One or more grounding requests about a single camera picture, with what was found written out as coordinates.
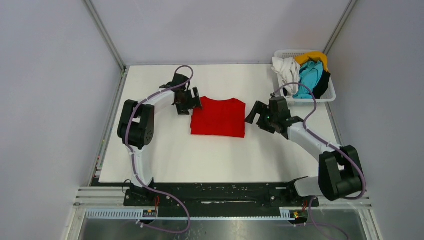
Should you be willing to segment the red t-shirt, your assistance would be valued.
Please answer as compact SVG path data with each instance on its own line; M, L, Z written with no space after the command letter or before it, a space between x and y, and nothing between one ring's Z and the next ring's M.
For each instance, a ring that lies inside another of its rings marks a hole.
M244 138L246 104L239 99L200 98L202 108L195 108L191 116L192 135Z

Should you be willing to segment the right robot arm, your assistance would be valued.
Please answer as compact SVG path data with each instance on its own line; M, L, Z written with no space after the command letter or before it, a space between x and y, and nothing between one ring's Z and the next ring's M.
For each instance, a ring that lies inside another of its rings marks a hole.
M308 128L306 120L293 116L284 97L272 97L268 103L256 101L245 122L256 125L268 133L278 133L296 143L318 162L316 177L292 180L287 191L287 201L301 205L307 197L323 196L329 201L352 199L366 191L366 180L358 151L351 145L330 143Z

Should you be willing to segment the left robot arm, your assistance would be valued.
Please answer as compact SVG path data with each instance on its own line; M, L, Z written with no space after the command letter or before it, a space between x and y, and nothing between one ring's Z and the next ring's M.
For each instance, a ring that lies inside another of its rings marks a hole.
M190 87L191 78L175 73L172 81L159 87L147 98L124 102L117 135L125 145L131 164L131 193L144 206L152 204L155 192L149 186L154 181L149 144L155 133L155 115L175 107L179 116L188 116L202 108L199 91Z

